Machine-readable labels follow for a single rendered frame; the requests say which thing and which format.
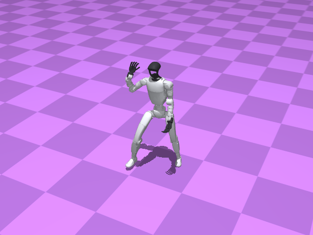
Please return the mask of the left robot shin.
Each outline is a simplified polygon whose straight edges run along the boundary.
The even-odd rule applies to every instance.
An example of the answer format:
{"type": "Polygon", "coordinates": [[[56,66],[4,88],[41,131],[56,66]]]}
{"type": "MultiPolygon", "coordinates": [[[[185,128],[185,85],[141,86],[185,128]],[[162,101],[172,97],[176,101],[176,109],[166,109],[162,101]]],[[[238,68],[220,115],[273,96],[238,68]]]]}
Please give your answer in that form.
{"type": "Polygon", "coordinates": [[[178,157],[180,158],[178,137],[177,137],[177,142],[173,142],[172,146],[173,146],[174,152],[176,153],[177,158],[178,157]]]}

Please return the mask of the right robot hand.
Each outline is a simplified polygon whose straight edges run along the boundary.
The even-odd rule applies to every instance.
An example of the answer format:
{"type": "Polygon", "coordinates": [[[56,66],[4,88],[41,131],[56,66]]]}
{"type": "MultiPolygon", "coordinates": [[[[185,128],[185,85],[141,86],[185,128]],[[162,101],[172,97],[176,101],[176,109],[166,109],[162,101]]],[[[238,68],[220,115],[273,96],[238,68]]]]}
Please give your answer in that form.
{"type": "Polygon", "coordinates": [[[137,63],[137,62],[131,62],[131,64],[130,64],[130,67],[129,67],[129,71],[130,72],[128,72],[128,74],[127,74],[127,77],[129,76],[129,74],[131,74],[131,75],[134,75],[133,73],[137,70],[137,69],[139,69],[140,67],[138,67],[137,69],[136,69],[136,67],[137,67],[137,65],[139,64],[139,63],[137,63]],[[133,64],[132,64],[133,63],[133,64]]]}

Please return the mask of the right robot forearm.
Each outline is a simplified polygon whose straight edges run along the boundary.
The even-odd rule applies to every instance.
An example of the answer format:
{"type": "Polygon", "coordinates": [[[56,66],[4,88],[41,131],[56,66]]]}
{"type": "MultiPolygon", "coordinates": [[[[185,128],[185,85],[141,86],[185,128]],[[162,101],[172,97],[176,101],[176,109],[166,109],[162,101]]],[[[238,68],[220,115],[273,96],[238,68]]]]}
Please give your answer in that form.
{"type": "Polygon", "coordinates": [[[131,81],[132,77],[133,77],[133,75],[129,74],[129,76],[125,78],[125,81],[127,83],[127,87],[132,87],[134,85],[131,81]]]}

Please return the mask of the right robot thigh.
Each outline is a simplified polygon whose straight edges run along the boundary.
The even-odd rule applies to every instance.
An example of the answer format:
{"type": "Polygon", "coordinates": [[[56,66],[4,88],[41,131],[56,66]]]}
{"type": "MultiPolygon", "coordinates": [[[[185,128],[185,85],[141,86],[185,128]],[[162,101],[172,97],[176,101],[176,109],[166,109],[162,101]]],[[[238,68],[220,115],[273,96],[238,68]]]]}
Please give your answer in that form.
{"type": "Polygon", "coordinates": [[[143,115],[134,136],[134,142],[136,145],[140,145],[142,143],[141,137],[152,119],[153,119],[153,110],[147,111],[143,115]]]}

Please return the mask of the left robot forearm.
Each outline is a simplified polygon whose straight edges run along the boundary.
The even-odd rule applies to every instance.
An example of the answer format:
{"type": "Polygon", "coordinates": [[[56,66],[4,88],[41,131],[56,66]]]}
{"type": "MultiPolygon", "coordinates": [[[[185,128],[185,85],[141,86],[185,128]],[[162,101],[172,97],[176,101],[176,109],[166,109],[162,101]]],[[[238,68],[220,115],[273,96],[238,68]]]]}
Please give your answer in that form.
{"type": "Polygon", "coordinates": [[[173,108],[174,108],[174,100],[172,99],[172,105],[171,106],[167,106],[167,120],[169,121],[171,118],[173,118],[173,108]]]}

